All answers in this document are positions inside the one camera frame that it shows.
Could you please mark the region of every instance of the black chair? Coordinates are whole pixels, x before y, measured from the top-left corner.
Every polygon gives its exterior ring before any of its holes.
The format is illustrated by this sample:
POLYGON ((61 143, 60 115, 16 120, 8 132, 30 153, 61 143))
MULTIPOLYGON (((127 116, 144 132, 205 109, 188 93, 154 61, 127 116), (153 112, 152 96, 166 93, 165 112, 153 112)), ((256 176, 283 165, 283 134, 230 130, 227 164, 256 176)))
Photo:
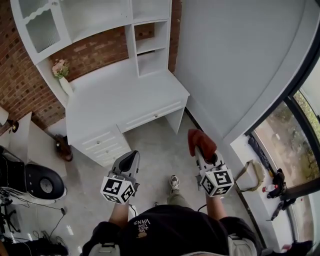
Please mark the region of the black chair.
POLYGON ((65 185, 53 170, 28 163, 25 165, 26 190, 35 198, 54 200, 63 196, 65 185))
POLYGON ((61 177, 47 167, 28 163, 0 146, 0 187, 20 194, 29 193, 42 200, 56 200, 65 193, 61 177))

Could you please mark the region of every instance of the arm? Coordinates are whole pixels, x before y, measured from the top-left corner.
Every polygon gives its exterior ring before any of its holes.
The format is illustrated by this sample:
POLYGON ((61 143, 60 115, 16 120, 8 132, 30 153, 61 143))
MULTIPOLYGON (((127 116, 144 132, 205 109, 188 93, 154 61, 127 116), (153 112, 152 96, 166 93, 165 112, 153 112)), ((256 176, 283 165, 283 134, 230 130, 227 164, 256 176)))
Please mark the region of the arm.
POLYGON ((206 199, 206 210, 208 212, 208 216, 219 221, 222 218, 227 217, 227 213, 224 205, 220 197, 209 197, 207 194, 205 195, 206 199))
POLYGON ((116 224, 120 228, 124 228, 128 223, 128 215, 129 215, 129 201, 126 204, 116 203, 111 213, 109 222, 116 224))

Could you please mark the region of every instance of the desk drawer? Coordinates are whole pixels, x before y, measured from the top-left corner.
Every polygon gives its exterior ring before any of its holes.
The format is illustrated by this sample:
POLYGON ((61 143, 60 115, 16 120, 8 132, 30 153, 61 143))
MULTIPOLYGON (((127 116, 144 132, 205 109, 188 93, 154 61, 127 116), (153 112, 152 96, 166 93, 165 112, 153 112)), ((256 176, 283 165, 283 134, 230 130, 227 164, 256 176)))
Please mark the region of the desk drawer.
POLYGON ((106 154, 105 156, 101 157, 101 159, 96 159, 95 161, 105 167, 105 166, 108 166, 108 165, 111 165, 113 164, 117 158, 121 157, 122 155, 124 155, 125 153, 128 153, 130 152, 131 149, 130 147, 122 147, 122 148, 119 148, 113 152, 110 152, 109 154, 106 154))
POLYGON ((158 109, 151 110, 149 113, 142 114, 136 117, 133 117, 130 120, 125 122, 118 123, 119 130, 122 133, 125 133, 133 128, 146 124, 152 120, 158 119, 163 117, 167 114, 170 114, 174 111, 182 109, 186 106, 187 101, 185 99, 177 100, 172 102, 171 104, 165 105, 158 109))
POLYGON ((82 153, 87 154, 113 145, 116 141, 121 139, 123 139, 123 135, 117 126, 113 126, 93 133, 75 143, 74 146, 82 153))
POLYGON ((124 148, 129 148, 128 143, 125 141, 125 139, 119 139, 114 141, 113 144, 106 145, 93 152, 87 153, 86 155, 96 161, 103 159, 106 156, 112 156, 124 148))

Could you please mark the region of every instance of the red brick wall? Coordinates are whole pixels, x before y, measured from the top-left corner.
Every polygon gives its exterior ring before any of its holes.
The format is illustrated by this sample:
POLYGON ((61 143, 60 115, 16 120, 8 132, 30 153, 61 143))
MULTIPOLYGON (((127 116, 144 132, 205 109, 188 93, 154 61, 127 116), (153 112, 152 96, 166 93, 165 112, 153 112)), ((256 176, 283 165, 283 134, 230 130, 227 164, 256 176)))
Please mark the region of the red brick wall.
MULTIPOLYGON (((10 0, 0 0, 0 106, 19 120, 33 112, 40 128, 56 123, 65 109, 33 65, 19 37, 10 0)), ((9 128, 0 127, 0 135, 9 128)))
MULTIPOLYGON (((172 0, 169 70, 175 71, 178 53, 181 1, 172 0)), ((139 26, 136 38, 154 36, 154 25, 139 26)), ((78 41, 51 56, 51 60, 70 62, 69 81, 103 66, 128 58, 125 30, 118 27, 78 41)), ((0 106, 9 118, 19 120, 30 111, 40 128, 56 123, 65 109, 42 79, 19 37, 10 0, 0 0, 0 106)), ((0 127, 0 135, 8 125, 0 127)))

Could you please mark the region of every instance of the bag strap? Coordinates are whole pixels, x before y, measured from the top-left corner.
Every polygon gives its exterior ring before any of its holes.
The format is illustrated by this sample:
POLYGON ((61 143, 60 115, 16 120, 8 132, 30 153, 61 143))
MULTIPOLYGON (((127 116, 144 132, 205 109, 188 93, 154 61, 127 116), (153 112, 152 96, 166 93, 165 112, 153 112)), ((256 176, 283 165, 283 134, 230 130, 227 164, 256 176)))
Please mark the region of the bag strap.
POLYGON ((236 177, 234 182, 236 182, 248 170, 248 167, 250 164, 253 167, 254 173, 255 173, 256 178, 258 180, 258 184, 252 188, 240 190, 241 193, 246 192, 246 191, 251 191, 251 192, 256 191, 261 186, 261 184, 264 182, 264 178, 265 178, 264 170, 262 169, 262 166, 259 162, 254 162, 253 160, 250 160, 245 163, 244 167, 242 168, 241 172, 238 174, 238 176, 236 177))
POLYGON ((228 236, 230 256, 257 256, 255 244, 247 238, 239 238, 234 235, 228 236))

